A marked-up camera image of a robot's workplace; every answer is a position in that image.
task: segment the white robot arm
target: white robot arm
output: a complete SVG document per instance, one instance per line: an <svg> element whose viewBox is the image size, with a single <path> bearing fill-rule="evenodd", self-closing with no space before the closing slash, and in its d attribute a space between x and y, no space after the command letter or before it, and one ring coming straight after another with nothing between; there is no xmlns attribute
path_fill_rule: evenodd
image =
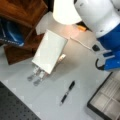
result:
<svg viewBox="0 0 120 120"><path fill-rule="evenodd" d="M95 34L102 46L111 50L105 70L120 68L120 9L119 0L77 0L75 7L86 26Z"/></svg>

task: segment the brown object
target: brown object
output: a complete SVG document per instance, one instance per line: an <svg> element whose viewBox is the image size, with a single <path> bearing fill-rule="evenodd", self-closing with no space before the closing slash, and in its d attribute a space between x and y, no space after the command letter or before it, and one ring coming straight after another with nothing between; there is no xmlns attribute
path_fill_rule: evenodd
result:
<svg viewBox="0 0 120 120"><path fill-rule="evenodd" d="M16 22L23 34L23 47L6 46L5 54L9 64L33 56L43 35L36 37L35 27L46 13L43 0L0 0L0 16Z"/></svg>
<svg viewBox="0 0 120 120"><path fill-rule="evenodd" d="M4 50L8 60L8 64L11 65L11 64L20 62L22 60L28 59L30 57L33 57L41 42L42 37L43 37L43 34L36 36L33 41L30 40L28 42L29 44L26 44L22 48L18 48L14 46L5 46Z"/></svg>

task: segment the white table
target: white table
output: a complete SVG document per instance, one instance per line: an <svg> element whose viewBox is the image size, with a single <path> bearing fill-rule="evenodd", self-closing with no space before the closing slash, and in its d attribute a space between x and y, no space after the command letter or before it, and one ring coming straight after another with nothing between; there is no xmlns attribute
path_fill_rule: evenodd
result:
<svg viewBox="0 0 120 120"><path fill-rule="evenodd" d="M77 36L77 39L86 40L86 43L93 38L90 32ZM33 70L32 58L9 66L1 47L0 80L42 120L99 119L86 104L109 72L97 70L96 56L75 41L69 40L63 53L67 55L65 60L36 87L27 80ZM75 87L65 103L59 106L73 80L76 82Z"/></svg>

